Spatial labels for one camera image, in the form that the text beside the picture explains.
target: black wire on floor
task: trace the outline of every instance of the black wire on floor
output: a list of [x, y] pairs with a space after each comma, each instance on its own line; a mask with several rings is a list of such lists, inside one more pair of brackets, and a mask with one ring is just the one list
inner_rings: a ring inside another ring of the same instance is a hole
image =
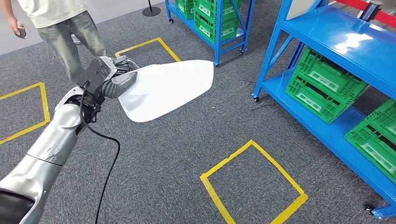
[[[241, 81], [249, 83], [247, 86], [245, 86], [245, 88], [249, 87], [251, 84], [255, 84], [256, 83], [256, 82], [245, 80], [245, 79], [241, 79]], [[269, 95], [268, 94], [265, 95], [264, 97], [261, 98], [261, 100], [263, 100], [265, 98], [269, 98]], [[275, 100], [273, 100], [273, 101], [274, 102], [272, 104], [265, 104], [265, 105], [259, 106], [257, 108], [252, 109], [252, 111], [255, 111], [257, 109], [260, 109], [260, 108], [263, 108], [263, 107], [266, 107], [266, 106], [275, 106], [276, 105], [276, 101]]]
[[115, 158], [114, 158], [113, 163], [112, 163], [112, 165], [111, 165], [111, 167], [110, 167], [109, 173], [107, 174], [106, 181], [105, 181], [105, 185], [103, 186], [102, 193], [101, 193], [101, 195], [100, 195], [98, 210], [96, 211], [95, 224], [97, 224], [97, 223], [98, 223], [98, 218], [99, 218], [100, 206], [101, 206], [102, 200], [103, 200], [103, 195], [104, 195], [104, 193], [105, 193], [106, 186], [107, 186], [107, 182], [108, 182], [108, 180], [109, 180], [111, 171], [113, 170], [114, 165], [115, 165], [115, 162], [117, 161], [118, 155], [120, 154], [121, 145], [120, 145], [120, 142], [119, 142], [117, 139], [112, 138], [112, 137], [109, 137], [109, 136], [106, 136], [106, 135], [104, 135], [104, 134], [101, 134], [101, 133], [95, 131], [94, 129], [92, 129], [92, 128], [87, 124], [86, 120], [84, 119], [84, 115], [83, 115], [83, 102], [84, 102], [84, 97], [85, 97], [85, 95], [86, 95], [86, 89], [84, 90], [83, 95], [81, 96], [81, 102], [80, 102], [80, 117], [81, 117], [81, 119], [83, 120], [84, 125], [85, 125], [91, 132], [97, 134], [98, 136], [100, 136], [100, 137], [102, 137], [102, 138], [105, 138], [105, 139], [109, 139], [109, 140], [115, 141], [115, 142], [117, 143], [117, 154], [115, 155]]

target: person's hand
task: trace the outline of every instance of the person's hand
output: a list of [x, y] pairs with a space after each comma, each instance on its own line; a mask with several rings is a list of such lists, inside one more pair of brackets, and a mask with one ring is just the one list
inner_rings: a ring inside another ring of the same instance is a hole
[[18, 25], [22, 29], [24, 29], [25, 26], [23, 24], [21, 24], [21, 23], [18, 24], [18, 20], [14, 16], [7, 18], [7, 21], [8, 21], [8, 25], [9, 25], [10, 29], [12, 31], [14, 31], [16, 34], [21, 35], [21, 33], [18, 30]]

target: green crate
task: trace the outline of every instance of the green crate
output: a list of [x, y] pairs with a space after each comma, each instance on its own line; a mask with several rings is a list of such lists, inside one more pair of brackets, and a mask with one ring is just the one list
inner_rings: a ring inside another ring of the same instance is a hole
[[175, 4], [186, 19], [192, 20], [194, 18], [194, 0], [175, 0]]
[[[236, 0], [235, 4], [238, 8], [238, 13], [242, 1]], [[217, 12], [217, 1], [216, 0], [194, 0], [194, 10], [200, 11], [207, 15], [207, 19], [211, 23], [216, 23], [216, 12]], [[234, 7], [231, 4], [231, 0], [225, 0], [223, 3], [223, 14], [222, 21], [237, 18]]]
[[392, 99], [369, 114], [366, 120], [396, 144], [396, 102]]
[[329, 96], [346, 104], [354, 102], [369, 87], [367, 83], [309, 47], [305, 48], [293, 76], [301, 76]]
[[391, 181], [396, 183], [396, 145], [369, 124], [366, 119], [344, 137]]
[[[206, 15], [201, 12], [194, 11], [194, 23], [195, 29], [203, 34], [209, 41], [213, 44], [216, 41], [216, 27], [215, 24], [208, 21]], [[233, 38], [236, 36], [236, 31], [238, 29], [238, 19], [230, 19], [222, 22], [221, 26], [221, 41]]]
[[341, 104], [299, 76], [290, 80], [285, 92], [327, 124], [352, 104]]

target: metal shelf frame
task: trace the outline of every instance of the metal shelf frame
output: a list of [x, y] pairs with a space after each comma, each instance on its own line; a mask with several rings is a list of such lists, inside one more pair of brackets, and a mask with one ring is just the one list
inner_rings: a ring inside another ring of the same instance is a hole
[[[239, 12], [239, 9], [236, 7], [235, 1], [231, 0], [231, 3], [236, 12]], [[173, 13], [179, 20], [181, 20], [188, 28], [190, 28], [199, 38], [201, 38], [207, 45], [209, 45], [214, 50], [214, 65], [217, 67], [220, 64], [220, 55], [233, 50], [235, 48], [240, 47], [240, 54], [243, 54], [247, 50], [248, 36], [250, 32], [250, 25], [253, 17], [253, 8], [255, 7], [255, 0], [249, 0], [249, 6], [247, 9], [247, 18], [246, 21], [243, 21], [241, 15], [237, 13], [239, 25], [241, 28], [238, 28], [237, 34], [234, 38], [228, 39], [226, 41], [220, 41], [221, 34], [221, 25], [216, 26], [216, 42], [215, 44], [211, 43], [208, 39], [206, 39], [200, 32], [195, 29], [194, 19], [187, 20], [183, 14], [177, 9], [174, 2], [170, 3], [169, 0], [165, 0], [166, 12], [168, 16], [168, 20], [173, 22], [171, 13]], [[217, 1], [217, 13], [216, 13], [216, 23], [222, 24], [222, 13], [223, 12], [223, 1]], [[225, 49], [222, 49], [226, 43], [231, 41], [239, 40], [236, 44], [229, 46]]]
[[[381, 195], [388, 205], [374, 208], [371, 213], [375, 218], [396, 216], [396, 184], [344, 139], [365, 116], [351, 106], [328, 125], [284, 92], [306, 44], [396, 99], [396, 35], [329, 6], [326, 0], [316, 0], [305, 14], [286, 20], [291, 3], [292, 0], [282, 1], [252, 97], [257, 101], [260, 91], [266, 91]], [[275, 53], [282, 31], [289, 37]], [[266, 79], [293, 38], [299, 43], [285, 71]]]

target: yellow floor tape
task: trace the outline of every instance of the yellow floor tape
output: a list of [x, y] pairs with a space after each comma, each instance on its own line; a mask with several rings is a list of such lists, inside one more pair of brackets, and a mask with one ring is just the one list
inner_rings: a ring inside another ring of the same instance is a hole
[[15, 138], [17, 138], [17, 137], [19, 137], [19, 136], [21, 136], [23, 134], [31, 132], [31, 131], [33, 131], [33, 130], [45, 125], [46, 123], [48, 123], [50, 121], [50, 113], [48, 111], [47, 94], [45, 92], [44, 83], [36, 83], [36, 84], [30, 85], [30, 86], [28, 86], [26, 88], [11, 92], [11, 93], [6, 94], [4, 96], [0, 96], [0, 99], [6, 99], [6, 98], [14, 96], [14, 95], [16, 95], [18, 93], [33, 89], [35, 87], [39, 87], [40, 88], [41, 101], [42, 101], [42, 112], [44, 114], [44, 121], [42, 121], [42, 122], [40, 122], [40, 123], [38, 123], [36, 125], [33, 125], [31, 127], [25, 128], [22, 131], [19, 131], [19, 132], [15, 133], [15, 134], [3, 139], [3, 140], [0, 140], [0, 145], [3, 144], [4, 142], [10, 141], [12, 139], [15, 139]]
[[162, 45], [162, 47], [170, 54], [170, 56], [172, 56], [172, 58], [173, 58], [175, 61], [180, 62], [180, 59], [176, 56], [175, 53], [173, 53], [173, 51], [165, 44], [165, 42], [164, 42], [160, 37], [154, 38], [154, 39], [152, 39], [152, 40], [149, 40], [149, 41], [146, 41], [146, 42], [143, 42], [143, 43], [139, 43], [139, 44], [134, 45], [134, 46], [132, 46], [132, 47], [129, 47], [129, 48], [127, 48], [127, 49], [120, 50], [120, 51], [118, 51], [117, 53], [115, 53], [115, 56], [116, 56], [116, 57], [119, 57], [121, 54], [123, 54], [123, 53], [125, 53], [125, 52], [128, 52], [128, 51], [130, 51], [130, 50], [139, 48], [139, 47], [141, 47], [141, 46], [144, 46], [144, 45], [147, 45], [147, 44], [149, 44], [149, 43], [156, 42], [156, 41], [158, 41], [158, 42]]
[[284, 211], [282, 211], [270, 224], [281, 224], [286, 219], [288, 219], [302, 204], [304, 204], [308, 200], [308, 196], [304, 193], [301, 187], [291, 178], [291, 176], [276, 162], [262, 147], [260, 147], [253, 140], [248, 141], [245, 145], [243, 145], [240, 149], [238, 149], [235, 153], [231, 154], [228, 158], [223, 159], [216, 166], [208, 170], [206, 173], [203, 173], [200, 176], [202, 183], [204, 184], [206, 190], [208, 191], [210, 197], [213, 200], [213, 203], [216, 205], [220, 214], [223, 216], [224, 220], [227, 224], [235, 224], [234, 219], [231, 217], [230, 213], [227, 211], [223, 203], [221, 202], [219, 196], [216, 194], [214, 188], [210, 184], [208, 177], [216, 172], [220, 167], [224, 166], [224, 164], [228, 163], [231, 159], [235, 158], [237, 155], [241, 154], [245, 151], [249, 146], [254, 146], [257, 150], [259, 150], [265, 158], [267, 158], [281, 173], [282, 175], [290, 182], [290, 184], [297, 190], [300, 194], [297, 199], [295, 199]]

